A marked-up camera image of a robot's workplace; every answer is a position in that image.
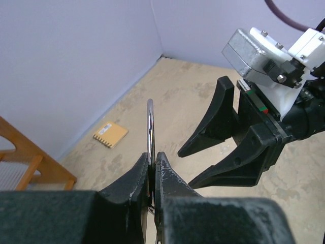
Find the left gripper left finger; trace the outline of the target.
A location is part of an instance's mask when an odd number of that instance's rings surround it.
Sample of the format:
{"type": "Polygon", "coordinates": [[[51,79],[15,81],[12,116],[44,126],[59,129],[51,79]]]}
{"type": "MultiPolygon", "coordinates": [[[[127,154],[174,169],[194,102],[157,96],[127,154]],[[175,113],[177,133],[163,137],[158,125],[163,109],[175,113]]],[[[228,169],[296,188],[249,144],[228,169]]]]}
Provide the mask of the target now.
{"type": "Polygon", "coordinates": [[[1,192],[1,243],[144,243],[147,155],[100,191],[1,192]]]}

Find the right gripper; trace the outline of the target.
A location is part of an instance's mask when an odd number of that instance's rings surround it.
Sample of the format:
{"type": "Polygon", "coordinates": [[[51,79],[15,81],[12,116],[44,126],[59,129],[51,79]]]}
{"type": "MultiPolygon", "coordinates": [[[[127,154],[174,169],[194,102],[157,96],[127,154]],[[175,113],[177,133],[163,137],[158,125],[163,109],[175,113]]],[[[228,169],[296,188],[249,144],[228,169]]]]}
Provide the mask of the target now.
{"type": "Polygon", "coordinates": [[[257,85],[240,79],[237,87],[239,122],[250,126],[242,142],[237,138],[238,116],[233,108],[235,87],[228,76],[222,76],[217,79],[201,122],[177,152],[179,157],[187,157],[229,138],[238,145],[226,158],[191,180],[189,186],[193,189],[256,186],[262,173],[275,165],[286,144],[324,131],[323,79],[307,80],[283,119],[257,85]],[[258,123],[265,123],[274,135],[258,123]]]}

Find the large metal keyring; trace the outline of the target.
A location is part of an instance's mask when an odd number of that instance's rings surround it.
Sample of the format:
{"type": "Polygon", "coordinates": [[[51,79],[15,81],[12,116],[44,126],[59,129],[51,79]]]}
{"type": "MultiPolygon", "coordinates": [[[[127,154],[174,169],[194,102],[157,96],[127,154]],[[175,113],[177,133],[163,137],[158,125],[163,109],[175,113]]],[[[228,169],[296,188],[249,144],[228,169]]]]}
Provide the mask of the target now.
{"type": "Polygon", "coordinates": [[[155,211],[155,133],[154,133],[154,109],[153,100],[147,101],[147,159],[148,159],[148,183],[149,203],[148,210],[154,214],[155,211]]]}

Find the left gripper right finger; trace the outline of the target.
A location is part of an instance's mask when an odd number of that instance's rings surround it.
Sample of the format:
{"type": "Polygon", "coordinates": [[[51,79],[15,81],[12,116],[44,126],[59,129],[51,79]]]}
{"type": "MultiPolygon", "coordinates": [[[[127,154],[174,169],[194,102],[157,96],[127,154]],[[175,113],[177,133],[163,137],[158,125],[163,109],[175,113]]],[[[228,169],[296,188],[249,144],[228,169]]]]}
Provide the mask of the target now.
{"type": "Polygon", "coordinates": [[[267,198],[203,197],[156,156],[158,243],[295,243],[283,210],[267,198]]]}

